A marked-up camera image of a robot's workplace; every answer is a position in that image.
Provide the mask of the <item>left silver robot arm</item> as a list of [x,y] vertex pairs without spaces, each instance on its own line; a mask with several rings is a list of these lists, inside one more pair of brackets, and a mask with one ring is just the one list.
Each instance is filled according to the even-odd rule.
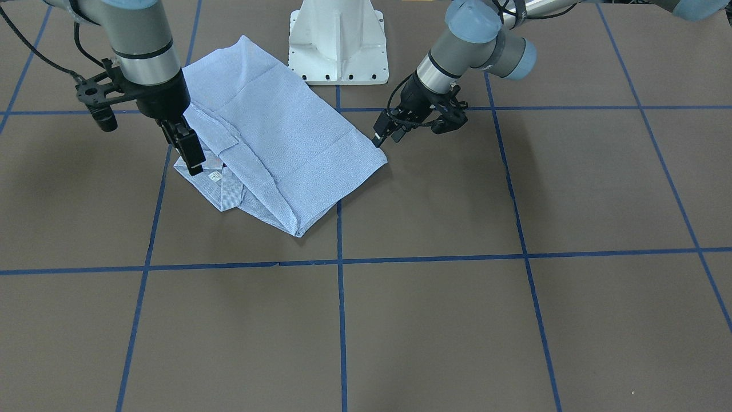
[[460,101],[458,81],[469,70],[519,80],[538,59],[534,44],[515,34],[531,21],[566,15],[576,1],[452,1],[444,16],[445,29],[426,52],[416,70],[392,92],[374,124],[377,148],[388,138],[398,142],[416,128],[434,134],[455,131],[466,124],[467,102]]

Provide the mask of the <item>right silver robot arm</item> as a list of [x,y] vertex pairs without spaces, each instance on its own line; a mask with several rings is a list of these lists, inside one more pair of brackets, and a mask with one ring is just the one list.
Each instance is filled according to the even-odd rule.
[[77,77],[77,99],[86,105],[99,128],[117,128],[113,105],[133,101],[144,116],[160,126],[190,175],[203,171],[205,156],[196,131],[186,122],[190,106],[180,58],[160,1],[50,1],[77,23],[103,28],[113,59],[104,58],[103,71],[92,78]]

